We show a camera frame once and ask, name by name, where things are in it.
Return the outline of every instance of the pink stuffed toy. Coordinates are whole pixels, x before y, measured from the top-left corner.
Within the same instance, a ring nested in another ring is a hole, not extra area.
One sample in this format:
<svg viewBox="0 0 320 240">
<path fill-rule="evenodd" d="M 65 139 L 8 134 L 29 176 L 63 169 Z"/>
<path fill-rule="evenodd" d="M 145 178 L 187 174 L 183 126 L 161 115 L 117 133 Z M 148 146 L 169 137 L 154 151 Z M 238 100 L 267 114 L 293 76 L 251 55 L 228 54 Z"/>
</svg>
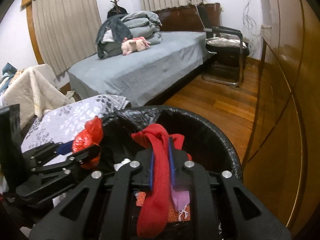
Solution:
<svg viewBox="0 0 320 240">
<path fill-rule="evenodd" d="M 144 51 L 150 47 L 150 44 L 151 42 L 147 41 L 144 37 L 133 38 L 132 40 L 124 38 L 121 45 L 122 55 L 126 56 L 135 51 Z"/>
</svg>

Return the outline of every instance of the mattress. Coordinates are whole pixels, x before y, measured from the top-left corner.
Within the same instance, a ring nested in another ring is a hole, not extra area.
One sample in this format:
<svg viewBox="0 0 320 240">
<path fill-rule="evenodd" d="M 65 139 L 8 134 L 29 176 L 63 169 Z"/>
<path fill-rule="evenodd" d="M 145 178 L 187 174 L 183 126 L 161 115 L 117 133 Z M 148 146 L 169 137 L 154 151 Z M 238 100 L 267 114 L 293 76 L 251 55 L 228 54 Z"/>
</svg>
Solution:
<svg viewBox="0 0 320 240">
<path fill-rule="evenodd" d="M 143 106 L 209 57 L 205 33 L 164 32 L 162 38 L 142 52 L 102 60 L 93 55 L 74 64 L 68 70 L 71 88 L 81 99 L 114 94 Z"/>
</svg>

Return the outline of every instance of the black chair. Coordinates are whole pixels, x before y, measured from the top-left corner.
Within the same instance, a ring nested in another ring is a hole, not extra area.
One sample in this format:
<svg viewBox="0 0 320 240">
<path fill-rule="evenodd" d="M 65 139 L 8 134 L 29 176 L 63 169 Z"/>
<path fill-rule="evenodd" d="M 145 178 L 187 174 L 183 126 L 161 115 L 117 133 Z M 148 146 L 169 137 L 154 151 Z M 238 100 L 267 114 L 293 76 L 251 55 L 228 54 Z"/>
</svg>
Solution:
<svg viewBox="0 0 320 240">
<path fill-rule="evenodd" d="M 215 62 L 204 71 L 202 79 L 233 87 L 239 86 L 243 79 L 245 57 L 249 55 L 248 44 L 243 46 L 242 33 L 223 26 L 212 26 L 205 7 L 198 5 L 196 8 L 207 35 L 205 48 L 209 53 L 215 54 Z M 222 45 L 222 40 L 227 43 L 231 41 L 233 47 Z"/>
</svg>

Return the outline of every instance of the orange fabric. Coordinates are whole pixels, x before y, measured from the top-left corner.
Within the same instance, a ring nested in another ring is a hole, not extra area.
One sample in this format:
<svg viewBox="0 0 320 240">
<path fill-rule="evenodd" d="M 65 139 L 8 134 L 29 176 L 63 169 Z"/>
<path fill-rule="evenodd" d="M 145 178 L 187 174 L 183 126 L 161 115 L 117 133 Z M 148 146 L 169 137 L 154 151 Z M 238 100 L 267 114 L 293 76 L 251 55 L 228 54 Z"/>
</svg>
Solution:
<svg viewBox="0 0 320 240">
<path fill-rule="evenodd" d="M 143 206 L 144 199 L 146 197 L 145 192 L 139 192 L 136 200 L 136 205 L 138 207 Z M 190 220 L 190 205 L 187 205 L 186 211 L 189 213 L 187 218 L 184 218 L 184 214 L 181 215 L 181 221 L 189 221 Z M 171 202 L 169 205 L 169 213 L 168 213 L 168 223 L 172 222 L 179 222 L 179 212 L 174 210 L 174 207 L 172 206 Z"/>
</svg>

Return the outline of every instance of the dark gray blanket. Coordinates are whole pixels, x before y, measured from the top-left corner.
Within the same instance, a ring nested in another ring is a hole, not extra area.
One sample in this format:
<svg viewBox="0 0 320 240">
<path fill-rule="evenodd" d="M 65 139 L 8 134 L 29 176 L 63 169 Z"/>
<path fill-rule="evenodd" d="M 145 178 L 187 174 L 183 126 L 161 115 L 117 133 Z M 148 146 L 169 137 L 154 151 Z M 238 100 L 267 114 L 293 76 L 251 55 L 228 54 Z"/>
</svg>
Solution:
<svg viewBox="0 0 320 240">
<path fill-rule="evenodd" d="M 104 51 L 102 48 L 102 39 L 106 33 L 106 28 L 110 28 L 112 31 L 112 37 L 115 42 L 121 43 L 124 38 L 132 39 L 130 29 L 120 20 L 127 14 L 117 14 L 108 18 L 98 30 L 96 44 L 98 45 L 98 57 L 102 59 L 104 57 Z"/>
</svg>

